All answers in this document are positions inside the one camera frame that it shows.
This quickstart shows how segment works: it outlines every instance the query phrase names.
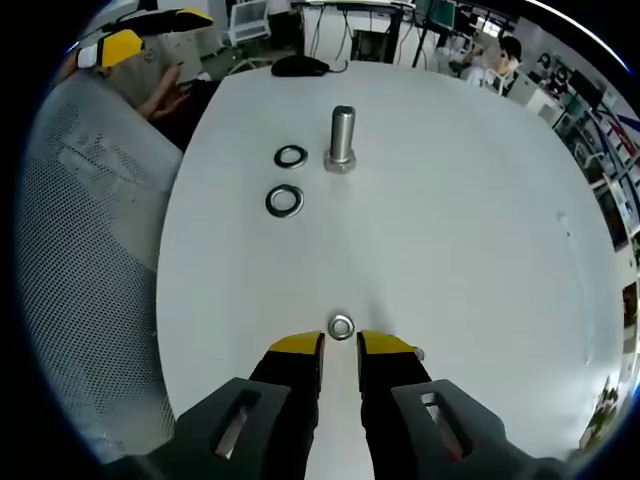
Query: yellow object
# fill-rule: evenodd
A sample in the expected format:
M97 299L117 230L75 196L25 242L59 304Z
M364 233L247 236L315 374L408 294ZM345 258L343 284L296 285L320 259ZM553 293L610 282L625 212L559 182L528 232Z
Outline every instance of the yellow object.
M368 355L382 353L414 353L415 347L403 342L398 337L386 333L362 330L362 337L367 348Z
M113 67L118 63L142 52L144 42L133 30L121 30L113 35L100 39L102 49L98 58L101 67Z
M210 20L211 22L213 22L213 18L212 17L210 17L206 13L202 13L197 8L183 8L181 10L178 10L178 14L180 14L180 13L191 13L193 15L197 15L198 17L202 17L202 18L204 18L206 20Z
M289 335L282 340L269 347L270 352L281 353L304 353L314 355L316 353L316 345L318 338L322 332L315 330L313 332L298 333L297 335Z

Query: metal washer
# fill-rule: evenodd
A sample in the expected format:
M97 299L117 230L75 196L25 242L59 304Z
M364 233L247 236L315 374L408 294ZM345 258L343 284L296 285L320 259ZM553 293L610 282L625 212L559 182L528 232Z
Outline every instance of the metal washer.
M287 152L298 152L300 158L294 160L293 162L285 162L282 160L282 156ZM286 145L276 152L276 154L273 156L273 161L280 168L298 168L307 161L307 151L304 148L299 147L298 145Z
M293 196L295 197L295 203L291 208L280 210L273 205L273 200L279 194L284 192L293 194ZM302 194L302 190L300 190L298 187L287 184L278 185L277 187L271 189L271 191L267 193L267 198L265 199L265 207L267 207L267 211L276 218L291 218L300 210L302 210L302 205L304 205L304 195Z
M346 315L338 314L331 320L329 320L327 331L329 332L331 338L341 341L351 337L356 331L356 326L353 323L353 320L351 320L349 317L347 317Z

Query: white table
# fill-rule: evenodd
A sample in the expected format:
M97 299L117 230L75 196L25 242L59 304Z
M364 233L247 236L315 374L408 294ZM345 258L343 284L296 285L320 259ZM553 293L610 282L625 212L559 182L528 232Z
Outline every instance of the white table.
M325 172L330 117L357 109L357 168ZM283 170L280 147L309 151ZM270 216L267 192L303 189ZM577 445L620 371L622 299L604 218L539 118L486 89L391 65L226 78L169 203L157 285L164 378L179 416L269 345L332 312L394 333L497 413L532 455ZM307 478L370 479L355 336L327 338Z

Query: black mouse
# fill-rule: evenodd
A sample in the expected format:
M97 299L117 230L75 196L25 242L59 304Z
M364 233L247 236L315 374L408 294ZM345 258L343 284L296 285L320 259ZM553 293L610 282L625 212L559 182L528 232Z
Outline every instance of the black mouse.
M329 71L329 65L304 55L281 58L271 66L276 77L321 77Z

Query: gray mesh panel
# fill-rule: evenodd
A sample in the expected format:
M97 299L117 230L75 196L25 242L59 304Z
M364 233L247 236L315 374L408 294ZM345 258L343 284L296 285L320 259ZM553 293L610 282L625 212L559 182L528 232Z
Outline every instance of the gray mesh panel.
M173 432L155 338L155 270L180 157L97 80L68 82L45 102L28 146L18 272L41 365L106 462L147 453ZM96 109L109 112L102 124L92 120ZM158 173L140 161L140 145L119 138L131 128L143 148L155 142L175 157L175 168L158 160Z

